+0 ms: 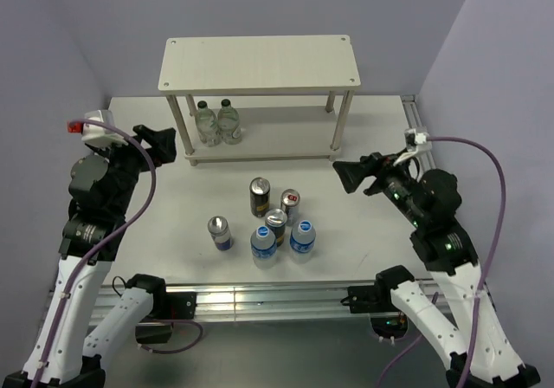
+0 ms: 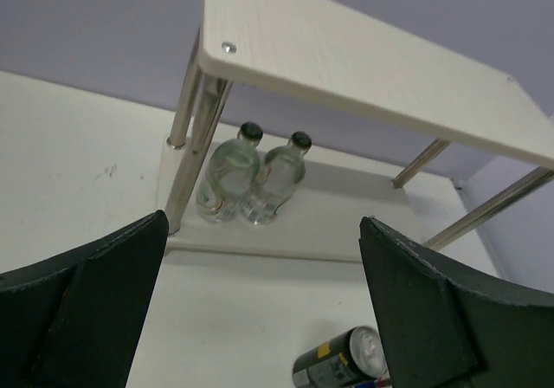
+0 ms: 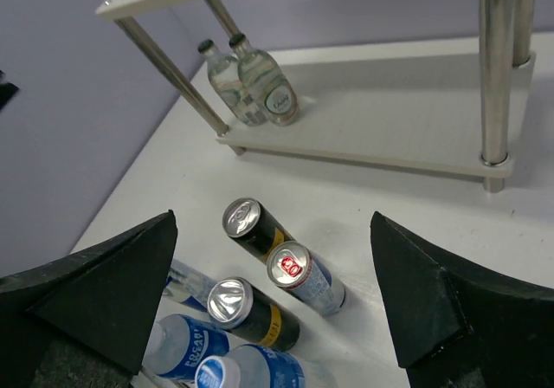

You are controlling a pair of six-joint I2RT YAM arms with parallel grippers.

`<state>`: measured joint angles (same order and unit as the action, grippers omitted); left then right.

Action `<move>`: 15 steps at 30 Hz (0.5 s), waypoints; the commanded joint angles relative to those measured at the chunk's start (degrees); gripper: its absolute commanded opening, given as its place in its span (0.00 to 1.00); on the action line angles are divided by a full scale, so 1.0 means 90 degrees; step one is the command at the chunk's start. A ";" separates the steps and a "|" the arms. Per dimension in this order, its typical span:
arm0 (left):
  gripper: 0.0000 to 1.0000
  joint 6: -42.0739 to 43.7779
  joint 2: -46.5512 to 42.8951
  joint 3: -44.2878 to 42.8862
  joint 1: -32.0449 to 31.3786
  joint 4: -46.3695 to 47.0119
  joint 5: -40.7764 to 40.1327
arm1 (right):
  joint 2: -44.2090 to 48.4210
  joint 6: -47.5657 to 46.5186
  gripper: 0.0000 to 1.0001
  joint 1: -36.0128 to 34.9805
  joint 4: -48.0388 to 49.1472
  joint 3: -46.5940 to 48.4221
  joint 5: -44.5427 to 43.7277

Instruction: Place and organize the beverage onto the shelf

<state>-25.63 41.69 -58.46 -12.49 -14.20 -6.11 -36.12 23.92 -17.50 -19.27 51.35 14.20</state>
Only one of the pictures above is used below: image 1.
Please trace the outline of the silver red-tab slim can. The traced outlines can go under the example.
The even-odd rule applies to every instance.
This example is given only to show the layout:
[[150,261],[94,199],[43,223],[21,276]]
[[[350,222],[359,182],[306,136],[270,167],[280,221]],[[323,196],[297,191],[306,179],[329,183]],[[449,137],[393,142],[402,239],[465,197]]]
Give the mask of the silver red-tab slim can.
[[295,189],[286,189],[280,197],[280,209],[287,215],[287,225],[293,226],[300,211],[300,193]]

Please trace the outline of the blue-label water bottle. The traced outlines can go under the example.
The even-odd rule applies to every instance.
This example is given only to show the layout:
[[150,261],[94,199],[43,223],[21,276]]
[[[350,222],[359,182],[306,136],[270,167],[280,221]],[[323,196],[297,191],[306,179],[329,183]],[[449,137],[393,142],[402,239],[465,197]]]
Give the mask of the blue-label water bottle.
[[309,220],[301,220],[292,229],[289,239],[291,257],[296,263],[308,262],[313,253],[316,230]]
[[271,268],[276,262],[276,237],[267,226],[259,226],[250,237],[254,264],[261,269]]

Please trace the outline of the black yellow-label can front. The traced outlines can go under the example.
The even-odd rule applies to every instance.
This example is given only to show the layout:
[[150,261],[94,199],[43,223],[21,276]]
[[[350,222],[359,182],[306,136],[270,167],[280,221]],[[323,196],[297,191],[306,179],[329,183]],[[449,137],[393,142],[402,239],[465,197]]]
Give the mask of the black yellow-label can front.
[[287,220],[286,212],[278,208],[269,210],[265,215],[265,225],[273,231],[278,247],[284,242]]

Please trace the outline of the black yellow-label can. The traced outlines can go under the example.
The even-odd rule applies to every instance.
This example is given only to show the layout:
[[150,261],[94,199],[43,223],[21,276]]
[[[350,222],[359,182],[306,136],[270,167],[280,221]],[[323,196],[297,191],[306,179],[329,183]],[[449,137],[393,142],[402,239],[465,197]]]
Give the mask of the black yellow-label can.
[[265,225],[273,231],[278,247],[284,242],[287,220],[286,212],[278,208],[269,210],[265,215]]
[[264,217],[269,210],[270,191],[270,183],[265,178],[257,177],[250,182],[250,210],[255,217]]

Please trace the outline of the silver blue slim can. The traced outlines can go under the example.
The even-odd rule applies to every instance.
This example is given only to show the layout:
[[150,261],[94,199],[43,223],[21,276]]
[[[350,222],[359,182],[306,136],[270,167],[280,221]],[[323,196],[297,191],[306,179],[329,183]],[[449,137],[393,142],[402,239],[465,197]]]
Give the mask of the silver blue slim can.
[[220,251],[227,251],[233,245],[233,237],[229,228],[228,220],[222,216],[212,217],[207,224],[208,232],[213,243]]

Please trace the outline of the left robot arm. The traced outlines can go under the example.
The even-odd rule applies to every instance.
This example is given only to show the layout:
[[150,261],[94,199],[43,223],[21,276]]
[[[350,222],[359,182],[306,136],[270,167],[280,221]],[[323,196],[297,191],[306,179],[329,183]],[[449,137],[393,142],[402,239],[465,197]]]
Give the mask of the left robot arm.
[[103,135],[102,145],[92,146],[71,169],[54,295],[31,355],[4,379],[5,387],[101,387],[136,325],[168,309],[164,279],[137,274],[101,323],[89,327],[123,235],[137,221],[126,212],[140,173],[153,174],[177,156],[175,129],[132,130]]

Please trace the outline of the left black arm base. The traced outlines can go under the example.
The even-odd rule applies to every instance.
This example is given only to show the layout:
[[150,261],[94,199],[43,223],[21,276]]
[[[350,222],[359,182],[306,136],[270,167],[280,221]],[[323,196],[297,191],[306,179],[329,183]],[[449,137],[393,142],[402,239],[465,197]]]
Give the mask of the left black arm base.
[[196,313],[196,293],[169,292],[161,308],[148,314],[135,327],[135,340],[140,345],[164,345],[180,330],[191,328],[197,334],[203,330],[194,321]]

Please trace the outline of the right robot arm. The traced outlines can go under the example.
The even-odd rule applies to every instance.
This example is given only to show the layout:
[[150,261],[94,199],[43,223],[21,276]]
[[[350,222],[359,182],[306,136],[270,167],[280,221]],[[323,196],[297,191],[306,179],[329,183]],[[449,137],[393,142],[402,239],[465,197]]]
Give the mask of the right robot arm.
[[336,161],[333,169],[346,192],[368,178],[366,196],[384,194],[414,226],[412,247],[445,297],[451,319],[430,302],[402,265],[376,276],[379,307],[406,314],[435,349],[451,387],[532,387],[538,370],[514,351],[488,294],[478,289],[480,261],[455,212],[461,205],[457,178],[440,169],[412,178],[406,163],[378,152],[358,162]]

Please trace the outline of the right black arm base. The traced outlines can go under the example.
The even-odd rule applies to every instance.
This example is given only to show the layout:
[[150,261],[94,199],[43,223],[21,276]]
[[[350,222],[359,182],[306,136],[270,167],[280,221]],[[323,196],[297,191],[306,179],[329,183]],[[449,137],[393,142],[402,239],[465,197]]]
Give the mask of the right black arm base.
[[350,286],[340,303],[351,314],[366,314],[379,340],[393,343],[408,332],[407,316],[391,304],[377,285]]

